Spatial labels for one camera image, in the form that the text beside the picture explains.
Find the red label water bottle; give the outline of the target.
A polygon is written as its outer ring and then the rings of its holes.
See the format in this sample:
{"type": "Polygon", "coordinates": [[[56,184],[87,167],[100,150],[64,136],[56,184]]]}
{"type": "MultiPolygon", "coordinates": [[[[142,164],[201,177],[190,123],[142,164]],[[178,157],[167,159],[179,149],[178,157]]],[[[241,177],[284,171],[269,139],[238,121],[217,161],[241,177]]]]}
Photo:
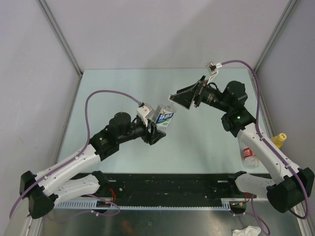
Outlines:
{"type": "Polygon", "coordinates": [[[243,166],[246,169],[256,169],[259,167],[259,159],[254,152],[243,143],[240,143],[240,155],[243,166]]]}

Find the left aluminium frame post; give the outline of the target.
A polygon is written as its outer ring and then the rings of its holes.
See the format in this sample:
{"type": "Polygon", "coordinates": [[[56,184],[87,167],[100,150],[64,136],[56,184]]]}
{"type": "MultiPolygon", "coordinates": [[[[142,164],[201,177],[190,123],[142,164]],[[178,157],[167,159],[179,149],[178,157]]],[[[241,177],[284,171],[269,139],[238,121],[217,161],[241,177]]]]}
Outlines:
{"type": "Polygon", "coordinates": [[[49,26],[51,27],[52,32],[54,33],[56,39],[58,40],[63,52],[65,53],[68,61],[70,62],[71,66],[75,70],[76,74],[81,78],[83,72],[53,14],[51,11],[48,3],[45,0],[36,0],[40,10],[42,11],[44,17],[46,18],[49,26]]]}

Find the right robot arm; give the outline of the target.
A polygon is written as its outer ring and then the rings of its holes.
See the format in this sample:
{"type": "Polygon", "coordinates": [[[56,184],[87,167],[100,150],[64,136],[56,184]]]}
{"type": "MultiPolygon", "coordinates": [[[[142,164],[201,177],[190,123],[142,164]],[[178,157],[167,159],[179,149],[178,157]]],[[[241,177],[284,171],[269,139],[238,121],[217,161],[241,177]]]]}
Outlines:
{"type": "Polygon", "coordinates": [[[247,98],[245,85],[241,82],[231,81],[224,91],[220,91],[204,78],[170,96],[171,101],[186,109],[204,103],[223,111],[221,122],[224,130],[245,144],[271,176],[267,179],[239,171],[227,185],[230,196],[239,197],[248,192],[267,198],[280,213],[290,211],[301,202],[308,203],[314,172],[292,162],[260,131],[257,119],[245,107],[247,98]]]}

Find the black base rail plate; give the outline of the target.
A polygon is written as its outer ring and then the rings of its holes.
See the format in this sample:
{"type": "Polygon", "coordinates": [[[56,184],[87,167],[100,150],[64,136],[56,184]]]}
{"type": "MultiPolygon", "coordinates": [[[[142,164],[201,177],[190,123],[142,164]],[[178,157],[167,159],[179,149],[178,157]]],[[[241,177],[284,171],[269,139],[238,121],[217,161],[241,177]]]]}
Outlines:
{"type": "Polygon", "coordinates": [[[98,197],[113,197],[122,207],[220,207],[222,199],[248,202],[229,182],[230,174],[106,174],[98,197]]]}

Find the yellow juice bottle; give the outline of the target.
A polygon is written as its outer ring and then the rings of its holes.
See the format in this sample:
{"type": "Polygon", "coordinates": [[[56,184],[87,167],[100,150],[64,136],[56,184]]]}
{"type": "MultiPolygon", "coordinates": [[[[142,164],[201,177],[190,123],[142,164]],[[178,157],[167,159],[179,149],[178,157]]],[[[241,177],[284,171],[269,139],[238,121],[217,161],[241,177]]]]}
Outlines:
{"type": "Polygon", "coordinates": [[[287,135],[285,133],[280,133],[277,136],[272,137],[270,140],[277,148],[280,149],[283,146],[286,139],[287,135]]]}

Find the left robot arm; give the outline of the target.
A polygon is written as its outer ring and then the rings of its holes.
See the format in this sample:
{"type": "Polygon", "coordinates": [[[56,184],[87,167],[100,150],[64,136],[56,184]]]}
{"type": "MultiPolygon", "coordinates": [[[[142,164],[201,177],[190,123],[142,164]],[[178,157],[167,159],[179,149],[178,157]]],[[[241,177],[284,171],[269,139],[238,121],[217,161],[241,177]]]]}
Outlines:
{"type": "Polygon", "coordinates": [[[116,153],[122,143],[141,138],[154,145],[165,136],[166,133],[158,130],[152,121],[145,124],[140,116],[131,119],[125,112],[115,114],[81,150],[42,172],[27,171],[21,175],[20,196],[29,201],[30,217],[41,218],[59,203],[75,197],[94,193],[100,197],[106,195],[109,181],[101,171],[77,180],[72,177],[116,153]]]}

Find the aluminium frame post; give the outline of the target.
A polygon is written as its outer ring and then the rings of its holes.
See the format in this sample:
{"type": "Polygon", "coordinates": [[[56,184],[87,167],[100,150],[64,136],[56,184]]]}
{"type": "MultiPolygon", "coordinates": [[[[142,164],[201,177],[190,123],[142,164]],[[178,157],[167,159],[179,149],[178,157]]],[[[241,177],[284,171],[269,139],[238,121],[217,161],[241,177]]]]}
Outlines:
{"type": "Polygon", "coordinates": [[[65,53],[68,61],[70,62],[71,66],[75,70],[76,74],[81,78],[83,72],[53,14],[51,11],[48,3],[45,0],[36,0],[40,10],[42,11],[44,17],[46,18],[49,26],[51,27],[52,32],[54,33],[56,39],[58,40],[63,52],[65,53]]]}
{"type": "Polygon", "coordinates": [[[263,51],[261,52],[255,66],[254,71],[257,73],[268,56],[270,55],[273,47],[275,46],[277,40],[281,36],[283,30],[285,29],[288,21],[292,17],[293,13],[295,12],[295,9],[297,8],[298,4],[300,3],[300,0],[289,0],[283,13],[281,14],[274,30],[272,31],[272,34],[270,35],[263,51]]]}

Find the blue white label water bottle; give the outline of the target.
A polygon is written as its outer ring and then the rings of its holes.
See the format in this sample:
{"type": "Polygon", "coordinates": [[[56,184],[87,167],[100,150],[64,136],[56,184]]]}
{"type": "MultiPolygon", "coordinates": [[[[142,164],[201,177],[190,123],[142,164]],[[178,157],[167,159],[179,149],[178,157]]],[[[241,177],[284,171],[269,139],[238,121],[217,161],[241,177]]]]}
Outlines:
{"type": "Polygon", "coordinates": [[[174,118],[176,112],[177,109],[174,103],[160,103],[154,113],[153,118],[157,118],[158,123],[161,125],[159,128],[167,128],[174,118]]]}

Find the crumpled white tissue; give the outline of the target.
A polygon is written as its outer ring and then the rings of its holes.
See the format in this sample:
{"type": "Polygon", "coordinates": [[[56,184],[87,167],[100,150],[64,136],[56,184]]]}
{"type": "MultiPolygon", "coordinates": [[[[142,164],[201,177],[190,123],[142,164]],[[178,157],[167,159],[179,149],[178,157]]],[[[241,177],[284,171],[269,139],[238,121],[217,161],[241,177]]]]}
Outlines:
{"type": "Polygon", "coordinates": [[[233,230],[232,236],[259,236],[261,228],[256,226],[247,226],[241,230],[233,230]]]}

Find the right aluminium frame post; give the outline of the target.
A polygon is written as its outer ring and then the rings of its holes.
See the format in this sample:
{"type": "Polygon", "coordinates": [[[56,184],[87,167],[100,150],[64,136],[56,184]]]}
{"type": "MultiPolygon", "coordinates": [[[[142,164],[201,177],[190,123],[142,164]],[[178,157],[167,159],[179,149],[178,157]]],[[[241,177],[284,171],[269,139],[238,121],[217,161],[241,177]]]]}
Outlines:
{"type": "Polygon", "coordinates": [[[281,14],[274,30],[272,31],[272,34],[270,35],[263,51],[261,52],[255,66],[254,71],[257,73],[268,56],[270,55],[273,47],[275,46],[277,40],[281,36],[283,30],[285,29],[288,21],[292,17],[293,13],[295,12],[295,9],[297,8],[298,4],[300,3],[300,0],[289,0],[283,13],[281,14]]]}

